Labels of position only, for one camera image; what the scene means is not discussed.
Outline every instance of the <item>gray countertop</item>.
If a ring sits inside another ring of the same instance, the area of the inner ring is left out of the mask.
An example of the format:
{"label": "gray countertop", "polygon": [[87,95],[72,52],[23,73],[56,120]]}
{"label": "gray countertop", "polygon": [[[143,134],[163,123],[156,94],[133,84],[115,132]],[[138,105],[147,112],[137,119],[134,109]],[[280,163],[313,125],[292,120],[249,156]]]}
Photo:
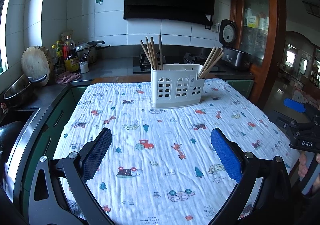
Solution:
{"label": "gray countertop", "polygon": [[[217,78],[227,79],[253,79],[250,72],[241,72],[230,69],[223,64],[218,65],[223,72],[216,72]],[[53,84],[35,89],[35,97],[19,110],[31,110],[32,116],[20,132],[12,148],[8,162],[5,166],[3,188],[10,200],[19,207],[19,195],[23,170],[31,152],[31,148],[40,133],[45,121],[72,86],[90,85],[95,78],[133,75],[132,57],[104,59],[89,66],[89,72],[82,74],[79,80],[68,84]]]}

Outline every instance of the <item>cloud print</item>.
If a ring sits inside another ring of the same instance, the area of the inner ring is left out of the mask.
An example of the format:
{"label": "cloud print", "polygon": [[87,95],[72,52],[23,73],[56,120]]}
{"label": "cloud print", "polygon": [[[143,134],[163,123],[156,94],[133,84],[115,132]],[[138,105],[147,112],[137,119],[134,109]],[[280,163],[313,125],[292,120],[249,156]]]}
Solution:
{"label": "cloud print", "polygon": [[168,172],[165,175],[168,176],[168,175],[175,175],[175,174],[176,174],[175,172]]}
{"label": "cloud print", "polygon": [[129,202],[129,201],[123,201],[122,203],[123,203],[123,204],[134,205],[134,203],[133,203],[133,202]]}

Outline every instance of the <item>dark blue textured pad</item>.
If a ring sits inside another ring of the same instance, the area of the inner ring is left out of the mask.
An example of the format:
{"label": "dark blue textured pad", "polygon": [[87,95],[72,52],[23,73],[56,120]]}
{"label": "dark blue textured pad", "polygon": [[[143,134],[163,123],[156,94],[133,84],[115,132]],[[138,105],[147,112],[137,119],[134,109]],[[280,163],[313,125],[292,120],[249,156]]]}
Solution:
{"label": "dark blue textured pad", "polygon": [[111,145],[111,142],[111,131],[108,128],[104,128],[102,130],[102,134],[100,133],[98,136],[98,142],[95,144],[94,148],[92,148],[89,156],[84,160],[82,175],[84,183],[86,183],[87,180],[92,179],[96,174],[98,167]]}
{"label": "dark blue textured pad", "polygon": [[212,130],[212,146],[216,150],[216,153],[218,154],[218,157],[220,158],[221,163],[225,167],[230,179],[236,180],[236,182],[239,183],[242,177],[241,163],[229,147],[228,142],[226,140],[227,138],[223,138],[223,134],[222,132],[219,132],[218,128]]}
{"label": "dark blue textured pad", "polygon": [[302,103],[299,103],[297,101],[294,101],[292,99],[289,99],[289,98],[286,98],[284,101],[283,101],[283,104],[288,107],[288,108],[291,108],[297,112],[300,112],[300,113],[303,113],[306,111],[305,107],[304,107],[304,104]]}

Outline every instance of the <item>round wooden cutting board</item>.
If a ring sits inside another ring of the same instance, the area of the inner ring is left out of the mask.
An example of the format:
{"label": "round wooden cutting board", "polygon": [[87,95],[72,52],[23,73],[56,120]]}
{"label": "round wooden cutting board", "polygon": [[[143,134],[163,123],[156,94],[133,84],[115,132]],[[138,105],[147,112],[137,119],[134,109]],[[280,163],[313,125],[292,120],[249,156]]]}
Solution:
{"label": "round wooden cutting board", "polygon": [[41,86],[47,85],[53,74],[52,59],[45,47],[32,46],[27,48],[21,58],[21,67],[23,73],[33,79],[39,79],[47,74],[47,78],[40,83]]}

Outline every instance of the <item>metal bowl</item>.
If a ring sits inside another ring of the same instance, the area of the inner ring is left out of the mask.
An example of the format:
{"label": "metal bowl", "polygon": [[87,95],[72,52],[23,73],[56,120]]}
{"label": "metal bowl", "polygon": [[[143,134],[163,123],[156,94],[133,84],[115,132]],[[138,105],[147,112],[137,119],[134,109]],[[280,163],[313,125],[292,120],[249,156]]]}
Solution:
{"label": "metal bowl", "polygon": [[10,107],[18,107],[30,99],[33,94],[33,83],[42,82],[47,78],[47,74],[42,78],[33,80],[26,75],[22,75],[18,80],[5,92],[4,100]]}

